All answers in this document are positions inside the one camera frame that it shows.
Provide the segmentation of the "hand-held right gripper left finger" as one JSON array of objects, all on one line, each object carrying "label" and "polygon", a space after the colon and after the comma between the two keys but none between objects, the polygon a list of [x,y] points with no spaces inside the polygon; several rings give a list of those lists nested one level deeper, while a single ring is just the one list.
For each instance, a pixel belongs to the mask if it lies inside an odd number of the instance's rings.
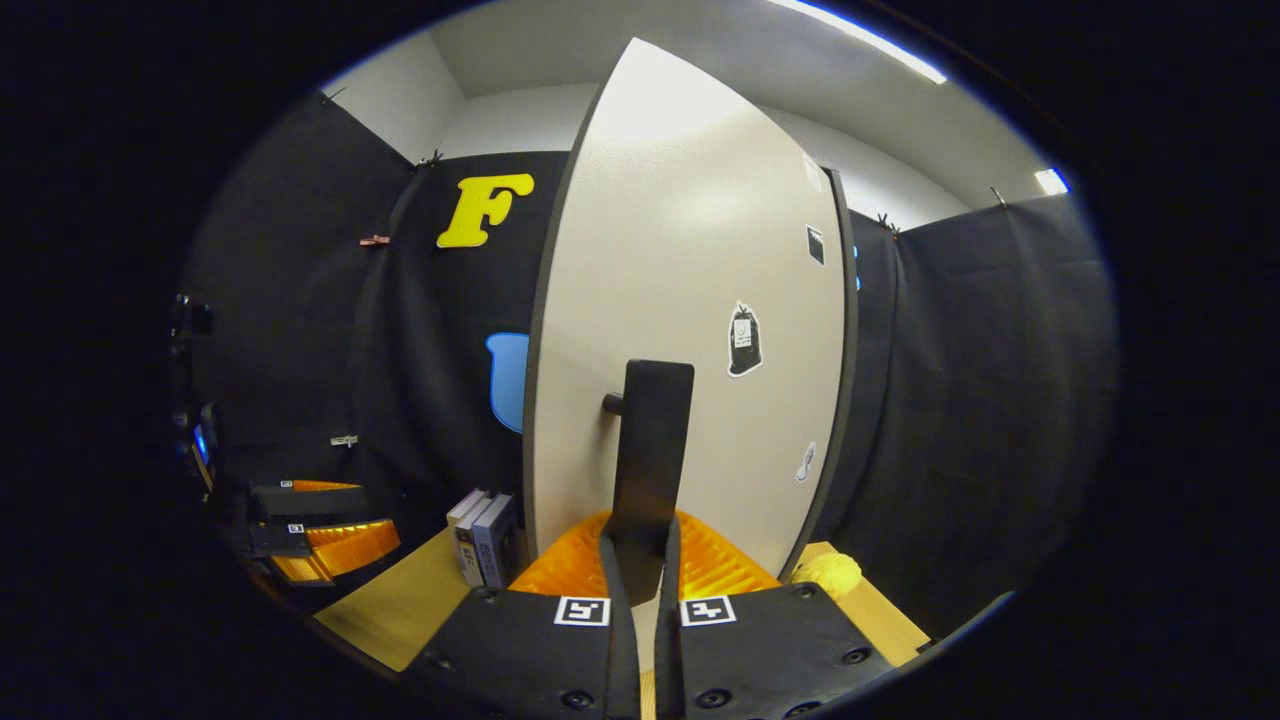
[{"label": "hand-held right gripper left finger", "polygon": [[506,588],[471,589],[404,671],[434,719],[637,719],[636,633],[608,512]]}]

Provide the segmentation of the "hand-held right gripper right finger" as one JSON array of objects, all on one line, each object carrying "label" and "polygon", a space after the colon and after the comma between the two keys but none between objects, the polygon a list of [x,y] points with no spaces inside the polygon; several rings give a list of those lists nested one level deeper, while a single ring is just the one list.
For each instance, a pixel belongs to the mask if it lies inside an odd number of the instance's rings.
[{"label": "hand-held right gripper right finger", "polygon": [[814,582],[785,584],[676,512],[657,623],[660,719],[791,719],[882,687],[893,665]]}]

